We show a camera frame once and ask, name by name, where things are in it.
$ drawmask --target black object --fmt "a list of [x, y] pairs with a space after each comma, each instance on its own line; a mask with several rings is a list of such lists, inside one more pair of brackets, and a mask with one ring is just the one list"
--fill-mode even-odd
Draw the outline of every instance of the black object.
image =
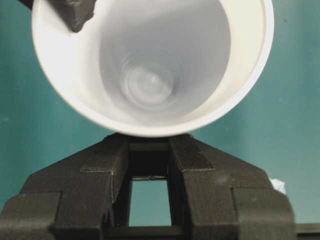
[[23, 3], [30, 10], [32, 9], [32, 5], [34, 4], [34, 0], [18, 0], [18, 1]]
[[[132, 178], [167, 179], [171, 227], [128, 227]], [[320, 235], [317, 227], [299, 227], [288, 198], [273, 190], [263, 170], [187, 134], [108, 136], [30, 175], [0, 215], [1, 240], [293, 240]]]
[[[30, 10], [34, 0], [19, 0]], [[75, 33], [94, 15], [96, 0], [48, 0], [66, 25]]]

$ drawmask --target plastic cup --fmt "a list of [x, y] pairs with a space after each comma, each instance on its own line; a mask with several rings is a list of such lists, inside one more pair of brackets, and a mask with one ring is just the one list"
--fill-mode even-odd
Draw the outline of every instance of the plastic cup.
[[120, 133], [163, 137], [230, 111], [270, 53], [271, 0], [98, 0], [72, 33], [47, 0], [35, 0], [39, 62], [79, 113]]

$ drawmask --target teal background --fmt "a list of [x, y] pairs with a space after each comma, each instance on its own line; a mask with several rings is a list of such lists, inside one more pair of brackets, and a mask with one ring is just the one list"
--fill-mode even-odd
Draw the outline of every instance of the teal background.
[[[274, 44], [259, 81], [230, 113], [192, 134], [285, 181], [297, 222], [316, 223], [320, 222], [320, 1], [273, 3]], [[1, 0], [0, 208], [19, 192], [29, 174], [110, 133], [57, 95], [34, 52], [30, 11], [16, 0]], [[143, 193], [166, 191], [149, 184], [136, 189], [133, 208], [143, 204], [139, 198]], [[161, 210], [168, 202], [158, 197], [153, 201], [156, 207], [142, 210], [140, 216], [160, 224], [168, 217]], [[142, 224], [138, 218], [135, 223]]]
[[170, 226], [170, 205], [166, 180], [134, 180], [130, 227]]

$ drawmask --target green table surface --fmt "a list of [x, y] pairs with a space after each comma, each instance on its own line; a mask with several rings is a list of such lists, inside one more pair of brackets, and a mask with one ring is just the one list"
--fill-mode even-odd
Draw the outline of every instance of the green table surface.
[[[274, 0], [269, 61], [249, 95], [197, 139], [286, 182], [298, 223], [320, 222], [320, 0]], [[35, 55], [31, 12], [0, 1], [0, 209], [27, 176], [112, 133], [71, 109]], [[164, 185], [135, 183], [137, 219], [165, 224]], [[153, 204], [144, 209], [151, 189]], [[132, 220], [133, 224], [143, 223]]]

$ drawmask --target rectangular opening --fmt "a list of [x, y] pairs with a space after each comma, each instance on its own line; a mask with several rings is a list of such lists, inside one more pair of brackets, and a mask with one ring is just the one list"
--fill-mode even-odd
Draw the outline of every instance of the rectangular opening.
[[129, 226], [171, 226], [166, 180], [132, 181]]

